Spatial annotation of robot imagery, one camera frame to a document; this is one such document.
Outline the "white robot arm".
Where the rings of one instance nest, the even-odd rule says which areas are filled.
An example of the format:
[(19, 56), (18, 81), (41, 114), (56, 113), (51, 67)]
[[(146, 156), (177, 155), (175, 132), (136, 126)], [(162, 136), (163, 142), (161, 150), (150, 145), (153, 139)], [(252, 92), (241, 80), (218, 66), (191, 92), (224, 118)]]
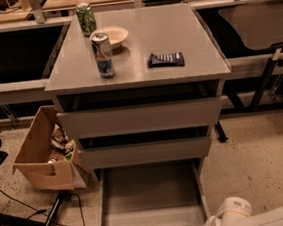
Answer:
[(253, 215), (252, 212), (247, 200), (228, 197), (204, 226), (283, 226), (283, 206), (259, 215)]

